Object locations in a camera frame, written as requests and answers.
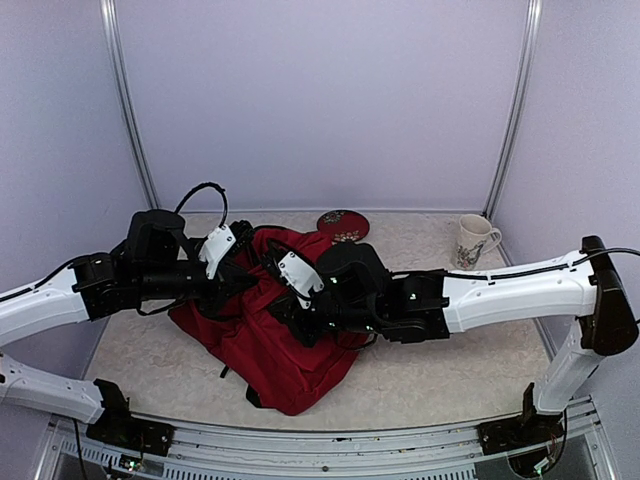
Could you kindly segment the red student backpack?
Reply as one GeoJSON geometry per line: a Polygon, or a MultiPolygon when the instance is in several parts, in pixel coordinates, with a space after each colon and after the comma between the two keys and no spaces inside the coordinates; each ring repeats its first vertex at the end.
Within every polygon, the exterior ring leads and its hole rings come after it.
{"type": "Polygon", "coordinates": [[[325,333],[312,347],[294,338],[268,310],[289,297],[262,264],[269,240],[281,241],[311,261],[332,246],[324,233],[259,226],[252,244],[234,258],[257,283],[226,300],[211,317],[198,310],[196,301],[171,309],[169,317],[247,382],[254,406],[295,416],[343,380],[369,336],[325,333]]]}

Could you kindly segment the white ceramic mug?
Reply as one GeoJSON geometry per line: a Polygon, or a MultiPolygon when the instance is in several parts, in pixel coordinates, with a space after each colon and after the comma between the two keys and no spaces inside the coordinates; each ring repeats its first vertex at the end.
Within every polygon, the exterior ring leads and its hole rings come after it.
{"type": "Polygon", "coordinates": [[[503,235],[484,216],[465,214],[459,217],[452,264],[461,270],[473,270],[482,255],[497,248],[503,235]]]}

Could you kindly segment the right aluminium frame post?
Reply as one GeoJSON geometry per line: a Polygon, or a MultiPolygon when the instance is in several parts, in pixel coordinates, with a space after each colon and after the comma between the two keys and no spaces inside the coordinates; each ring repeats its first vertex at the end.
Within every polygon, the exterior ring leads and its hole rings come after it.
{"type": "Polygon", "coordinates": [[[518,61],[514,92],[507,117],[505,133],[499,151],[498,163],[483,209],[484,216],[490,220],[495,217],[498,210],[500,198],[506,185],[508,170],[513,159],[517,135],[525,109],[531,70],[534,63],[542,10],[542,0],[530,0],[527,2],[523,40],[518,61]]]}

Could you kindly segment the aluminium front rail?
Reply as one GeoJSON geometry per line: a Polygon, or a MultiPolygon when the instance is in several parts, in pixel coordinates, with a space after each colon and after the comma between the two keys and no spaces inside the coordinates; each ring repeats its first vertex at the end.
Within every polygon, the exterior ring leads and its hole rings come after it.
{"type": "Polygon", "coordinates": [[[46,430],[36,479],[510,479],[510,460],[527,448],[487,455],[478,424],[360,431],[287,431],[172,419],[166,456],[76,437],[55,417],[46,430]]]}

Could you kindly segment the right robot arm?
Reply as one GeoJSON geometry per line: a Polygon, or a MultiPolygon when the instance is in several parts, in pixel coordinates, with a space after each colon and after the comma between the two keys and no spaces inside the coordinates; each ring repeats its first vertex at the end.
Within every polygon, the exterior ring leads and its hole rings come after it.
{"type": "Polygon", "coordinates": [[[639,338],[611,250],[597,236],[547,261],[480,272],[392,272],[366,243],[331,246],[318,259],[278,240],[268,270],[287,289],[271,312],[303,345],[326,333],[363,333],[403,344],[447,339],[487,325],[572,316],[565,345],[530,385],[511,433],[523,444],[546,432],[602,360],[639,338]]]}

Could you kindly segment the aluminium frame post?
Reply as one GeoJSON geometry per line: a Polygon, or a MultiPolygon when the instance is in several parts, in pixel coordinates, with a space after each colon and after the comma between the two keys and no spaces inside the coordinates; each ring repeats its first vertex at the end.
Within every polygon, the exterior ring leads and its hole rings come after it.
{"type": "Polygon", "coordinates": [[[534,63],[542,10],[542,0],[530,0],[527,2],[523,40],[518,61],[514,92],[507,117],[505,133],[499,151],[498,163],[483,209],[484,216],[490,220],[495,217],[498,210],[500,198],[506,185],[508,170],[513,159],[517,135],[525,109],[531,70],[534,63]]]}
{"type": "Polygon", "coordinates": [[[107,41],[107,48],[114,72],[120,109],[133,155],[134,166],[141,183],[146,204],[149,208],[158,208],[160,206],[159,197],[154,185],[149,163],[145,155],[134,111],[133,97],[127,78],[126,62],[119,31],[116,2],[114,0],[101,0],[100,12],[107,41]]]}

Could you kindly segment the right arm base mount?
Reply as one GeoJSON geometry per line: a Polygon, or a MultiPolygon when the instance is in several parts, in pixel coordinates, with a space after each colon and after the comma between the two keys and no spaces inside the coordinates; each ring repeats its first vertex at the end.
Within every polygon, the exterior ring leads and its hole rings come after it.
{"type": "Polygon", "coordinates": [[[484,455],[493,455],[551,441],[565,435],[564,414],[539,414],[534,406],[534,383],[523,394],[522,411],[516,416],[480,423],[479,442],[484,455]]]}

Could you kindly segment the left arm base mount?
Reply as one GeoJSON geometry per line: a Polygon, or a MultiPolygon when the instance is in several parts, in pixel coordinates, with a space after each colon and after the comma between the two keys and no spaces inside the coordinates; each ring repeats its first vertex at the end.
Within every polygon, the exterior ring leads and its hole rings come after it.
{"type": "Polygon", "coordinates": [[[134,416],[129,399],[115,383],[96,379],[93,384],[102,396],[103,412],[87,426],[88,438],[141,454],[168,456],[175,432],[172,425],[134,416]]]}

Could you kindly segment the left aluminium frame post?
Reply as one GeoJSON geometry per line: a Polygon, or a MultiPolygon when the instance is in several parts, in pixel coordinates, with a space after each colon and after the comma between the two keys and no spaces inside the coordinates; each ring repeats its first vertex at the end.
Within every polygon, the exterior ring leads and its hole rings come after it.
{"type": "Polygon", "coordinates": [[[134,111],[133,97],[127,78],[126,62],[119,31],[116,2],[114,0],[101,0],[100,12],[107,41],[107,48],[114,72],[120,109],[133,155],[134,166],[141,183],[146,204],[149,208],[158,208],[160,206],[159,197],[154,185],[149,163],[145,155],[134,111]]]}

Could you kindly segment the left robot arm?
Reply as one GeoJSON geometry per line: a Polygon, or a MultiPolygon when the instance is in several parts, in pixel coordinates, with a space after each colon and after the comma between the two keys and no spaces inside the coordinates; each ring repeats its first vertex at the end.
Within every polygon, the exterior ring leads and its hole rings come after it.
{"type": "MultiPolygon", "coordinates": [[[[232,258],[249,244],[246,221],[222,224],[202,238],[185,235],[178,213],[154,209],[133,215],[126,238],[110,252],[76,257],[34,283],[1,298],[1,343],[8,345],[60,326],[141,311],[143,303],[193,300],[214,313],[249,276],[232,258]]],[[[119,387],[75,380],[1,357],[1,400],[85,424],[99,421],[121,445],[140,434],[119,387]]]]}

